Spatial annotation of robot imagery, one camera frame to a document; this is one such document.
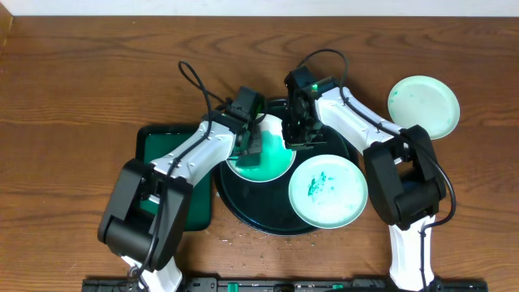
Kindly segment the white plate back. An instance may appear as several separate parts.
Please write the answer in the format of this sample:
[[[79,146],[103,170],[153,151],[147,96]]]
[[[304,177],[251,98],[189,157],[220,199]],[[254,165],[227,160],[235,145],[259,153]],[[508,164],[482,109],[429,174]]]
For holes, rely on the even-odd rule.
[[[294,150],[285,147],[280,118],[268,114],[259,127],[263,142],[260,165],[253,168],[237,168],[237,158],[226,161],[234,174],[253,183],[265,183],[279,178],[288,171],[296,157]]]

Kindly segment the white plate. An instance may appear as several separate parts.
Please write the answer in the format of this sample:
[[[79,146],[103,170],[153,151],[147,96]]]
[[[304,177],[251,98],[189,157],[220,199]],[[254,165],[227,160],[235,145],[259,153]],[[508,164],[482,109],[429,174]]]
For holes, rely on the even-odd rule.
[[[413,75],[396,83],[388,95],[393,122],[405,128],[419,125],[432,140],[444,138],[457,126],[461,107],[450,87],[438,79]]]
[[[344,157],[323,154],[305,160],[290,178],[295,213],[320,229],[341,228],[357,219],[368,200],[362,171]]]
[[[226,161],[234,174],[253,183],[265,183],[279,178],[288,171],[296,157],[294,150],[285,147],[280,118],[268,114],[259,127],[263,142],[260,165],[253,168],[237,168],[237,158]]]

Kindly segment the dark green sponge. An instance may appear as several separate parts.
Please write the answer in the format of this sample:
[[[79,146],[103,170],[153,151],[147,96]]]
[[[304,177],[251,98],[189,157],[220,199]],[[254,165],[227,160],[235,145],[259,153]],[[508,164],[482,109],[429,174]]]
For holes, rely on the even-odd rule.
[[[261,155],[259,153],[252,153],[239,156],[235,161],[237,168],[253,168],[260,165]]]

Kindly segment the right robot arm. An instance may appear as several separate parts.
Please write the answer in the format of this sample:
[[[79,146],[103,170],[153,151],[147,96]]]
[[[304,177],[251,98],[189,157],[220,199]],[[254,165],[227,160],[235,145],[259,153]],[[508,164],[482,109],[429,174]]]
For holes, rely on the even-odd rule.
[[[431,231],[440,225],[440,201],[454,192],[427,132],[381,118],[333,77],[288,76],[285,86],[287,146],[302,150],[323,143],[324,127],[348,140],[363,155],[368,195],[390,228],[392,283],[404,291],[433,291]]]

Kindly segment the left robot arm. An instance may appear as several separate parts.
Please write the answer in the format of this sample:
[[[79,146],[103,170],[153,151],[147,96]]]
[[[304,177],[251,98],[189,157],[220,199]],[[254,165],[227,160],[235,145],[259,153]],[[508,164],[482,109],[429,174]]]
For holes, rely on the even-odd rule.
[[[182,272],[174,255],[184,232],[194,186],[230,157],[260,151],[260,128],[229,115],[205,118],[195,132],[148,164],[132,158],[122,168],[97,237],[128,261],[126,288],[175,291]]]

